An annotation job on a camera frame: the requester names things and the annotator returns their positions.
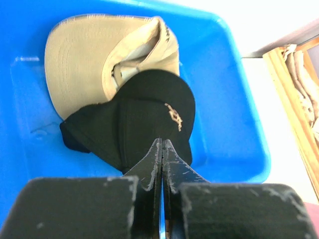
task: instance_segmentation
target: worn black paint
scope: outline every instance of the worn black paint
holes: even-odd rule
[[[120,178],[30,181],[0,238],[158,239],[161,179],[170,239],[317,238],[293,189],[211,184],[161,139]]]

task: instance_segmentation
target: white surface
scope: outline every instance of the white surface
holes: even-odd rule
[[[162,0],[213,12],[229,25],[243,57],[319,18],[318,0]]]
[[[318,204],[288,117],[262,58],[242,59],[272,159],[266,183],[291,186],[308,203]]]

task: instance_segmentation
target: white wall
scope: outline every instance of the white wall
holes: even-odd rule
[[[285,36],[280,44],[291,40],[300,43],[299,41],[303,41],[300,37],[308,34],[304,31],[315,25],[318,26],[319,34],[319,0],[162,1],[210,11],[222,17],[230,26],[243,57],[252,56],[251,53],[264,47],[264,51],[276,47],[272,43]]]

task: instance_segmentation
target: red object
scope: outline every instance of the red object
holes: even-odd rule
[[[319,205],[305,203],[306,209],[315,227],[317,235],[319,235]]]

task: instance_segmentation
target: baseball cap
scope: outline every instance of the baseball cap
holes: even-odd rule
[[[146,70],[134,75],[110,102],[81,108],[60,129],[68,148],[92,152],[126,173],[156,138],[170,139],[190,165],[194,115],[194,97],[183,79],[168,71]]]
[[[79,15],[52,29],[44,66],[52,103],[66,119],[83,106],[111,100],[139,71],[179,75],[178,43],[160,17]]]

